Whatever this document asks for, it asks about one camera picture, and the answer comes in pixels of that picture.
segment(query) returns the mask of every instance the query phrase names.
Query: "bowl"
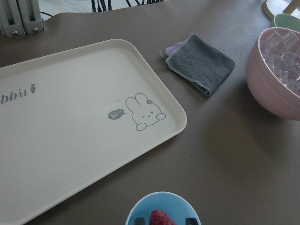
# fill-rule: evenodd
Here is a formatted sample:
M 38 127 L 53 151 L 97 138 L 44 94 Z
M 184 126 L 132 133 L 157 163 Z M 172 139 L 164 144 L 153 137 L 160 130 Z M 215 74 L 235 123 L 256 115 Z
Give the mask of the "bowl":
M 148 225 L 151 212 L 156 209 L 166 212 L 178 225 L 184 225 L 185 218 L 195 218 L 201 225 L 193 207 L 182 197 L 170 192 L 154 192 L 143 197 L 130 211 L 125 225 L 134 225 L 135 218 L 145 218 L 145 225 Z
M 300 32 L 300 19 L 289 14 L 280 13 L 274 16 L 270 27 L 283 27 Z
M 274 31 L 283 36 L 290 29 L 273 27 L 260 34 L 247 61 L 247 85 L 258 103 L 269 112 L 284 119 L 300 120 L 300 97 L 278 80 L 262 56 L 260 42 L 267 39 Z M 300 39 L 300 33 L 293 32 Z

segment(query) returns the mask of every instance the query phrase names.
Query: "tray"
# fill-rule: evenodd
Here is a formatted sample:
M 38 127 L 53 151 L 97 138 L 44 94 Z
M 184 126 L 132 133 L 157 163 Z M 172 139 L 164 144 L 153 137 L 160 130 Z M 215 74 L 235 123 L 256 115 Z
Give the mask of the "tray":
M 0 224 L 24 224 L 181 132 L 184 110 L 113 39 L 0 68 Z

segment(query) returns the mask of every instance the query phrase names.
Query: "metal bracket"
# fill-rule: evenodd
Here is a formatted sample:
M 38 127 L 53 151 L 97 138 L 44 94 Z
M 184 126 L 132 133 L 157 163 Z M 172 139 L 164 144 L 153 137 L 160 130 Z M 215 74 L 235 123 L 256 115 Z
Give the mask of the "metal bracket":
M 0 0 L 0 31 L 11 37 L 44 30 L 38 0 Z

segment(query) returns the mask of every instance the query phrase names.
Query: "blue bowl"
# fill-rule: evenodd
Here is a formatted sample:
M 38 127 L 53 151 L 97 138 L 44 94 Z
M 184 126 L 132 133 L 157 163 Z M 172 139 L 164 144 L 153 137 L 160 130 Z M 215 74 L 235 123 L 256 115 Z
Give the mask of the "blue bowl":
M 182 197 L 170 192 L 154 192 L 139 200 L 130 211 L 125 225 L 134 225 L 135 218 L 145 218 L 149 225 L 153 210 L 163 210 L 177 225 L 185 225 L 186 218 L 195 218 L 198 225 L 200 219 L 193 207 Z

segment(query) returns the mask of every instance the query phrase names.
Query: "dark tabletop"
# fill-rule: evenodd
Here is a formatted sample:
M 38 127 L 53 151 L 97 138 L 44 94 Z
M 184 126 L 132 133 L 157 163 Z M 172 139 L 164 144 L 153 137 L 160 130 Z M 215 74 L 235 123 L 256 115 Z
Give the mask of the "dark tabletop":
M 29 225 L 123 225 L 156 192 L 185 198 L 202 225 L 300 223 L 300 122 L 263 109 L 246 84 L 246 62 L 270 21 L 263 0 L 172 0 L 102 13 L 64 13 L 38 34 L 2 38 L 0 67 L 112 38 L 131 42 L 187 114 L 186 128 L 68 198 Z M 235 61 L 211 96 L 159 56 L 190 33 Z

